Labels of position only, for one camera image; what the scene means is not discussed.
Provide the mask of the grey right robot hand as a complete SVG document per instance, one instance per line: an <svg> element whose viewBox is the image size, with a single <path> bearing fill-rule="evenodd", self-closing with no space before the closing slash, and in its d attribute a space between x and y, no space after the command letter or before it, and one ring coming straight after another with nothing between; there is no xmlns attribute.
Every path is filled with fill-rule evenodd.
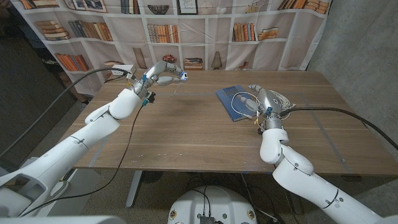
<svg viewBox="0 0 398 224"><path fill-rule="evenodd" d="M249 110L256 113L255 124L259 126L259 131L262 133L267 129L282 129L282 119L280 118L282 103L279 98L270 90L259 85L250 85L249 88L258 93L255 101L242 94L237 94L236 97Z"/></svg>

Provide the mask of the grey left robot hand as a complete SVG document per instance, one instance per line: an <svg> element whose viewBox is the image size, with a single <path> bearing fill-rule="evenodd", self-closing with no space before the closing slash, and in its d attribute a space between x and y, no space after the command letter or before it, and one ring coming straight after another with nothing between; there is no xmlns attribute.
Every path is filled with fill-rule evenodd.
<svg viewBox="0 0 398 224"><path fill-rule="evenodd" d="M174 74L175 77L161 76L160 74L164 72L170 72ZM131 89L136 95L142 98L147 93L149 87L154 83L159 86L166 86L172 83L185 82L187 78L187 72L178 66L166 61L159 61L144 72L142 78L134 82Z"/></svg>

